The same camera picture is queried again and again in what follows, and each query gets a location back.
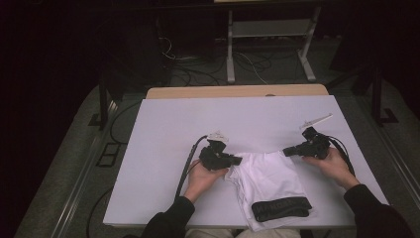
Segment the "floor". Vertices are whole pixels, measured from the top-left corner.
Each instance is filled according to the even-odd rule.
[[[234,43],[237,85],[308,83],[296,56],[299,38],[246,39]],[[340,39],[315,39],[308,59],[317,83],[341,75],[329,69]],[[226,85],[226,49],[213,56],[175,54],[168,86]],[[369,115],[370,92],[354,95],[354,78],[329,90],[336,96],[367,162],[390,204],[398,209],[420,236],[420,122],[404,106],[398,91],[386,81],[382,106],[390,108],[399,123],[377,126]],[[145,98],[128,93],[109,107],[104,130],[89,126],[99,113],[98,89],[86,97],[34,198],[16,237],[123,237],[141,234],[140,228],[114,228],[102,224],[107,200],[122,163],[126,143]],[[327,230],[314,230],[325,237]],[[328,237],[355,237],[354,229],[333,230]]]

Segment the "person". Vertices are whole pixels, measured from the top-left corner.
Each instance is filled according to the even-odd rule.
[[[327,178],[333,179],[346,190],[344,200],[355,214],[358,238],[414,237],[404,218],[391,206],[380,203],[368,187],[350,173],[337,149],[330,148],[324,160],[313,157],[303,157],[302,160],[318,167]],[[195,210],[193,203],[228,171],[208,171],[199,161],[191,163],[190,168],[184,196],[178,197],[166,212],[155,215],[143,231],[142,238],[185,237],[185,226]],[[271,232],[270,237],[275,237],[273,234],[275,232]]]

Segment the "hand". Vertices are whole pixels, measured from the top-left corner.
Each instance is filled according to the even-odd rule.
[[[194,203],[204,191],[208,190],[219,177],[227,172],[228,169],[208,171],[200,161],[193,161],[189,166],[188,188],[184,196]]]
[[[303,157],[306,163],[318,167],[328,178],[336,181],[339,186],[349,190],[360,182],[350,173],[349,167],[335,148],[329,148],[328,156],[324,160],[313,157]]]

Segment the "white cloth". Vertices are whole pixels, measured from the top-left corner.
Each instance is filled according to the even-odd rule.
[[[230,168],[225,180],[232,181],[238,191],[238,201],[249,227],[253,231],[266,230],[290,224],[306,217],[283,217],[257,222],[252,205],[259,201],[272,201],[286,197],[307,197],[297,175],[294,163],[283,152],[240,153],[238,166]]]

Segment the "black cuff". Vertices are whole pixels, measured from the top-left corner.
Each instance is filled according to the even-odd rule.
[[[381,205],[380,201],[377,200],[377,198],[364,184],[358,184],[350,188],[344,194],[344,200],[350,206],[354,214],[358,214],[365,209],[372,209],[375,206]]]
[[[191,218],[194,211],[195,207],[192,202],[188,200],[188,198],[180,196],[175,200],[173,205],[165,212],[165,214],[176,218],[177,222],[179,222],[182,226],[186,226],[186,223],[188,223],[189,218]]]

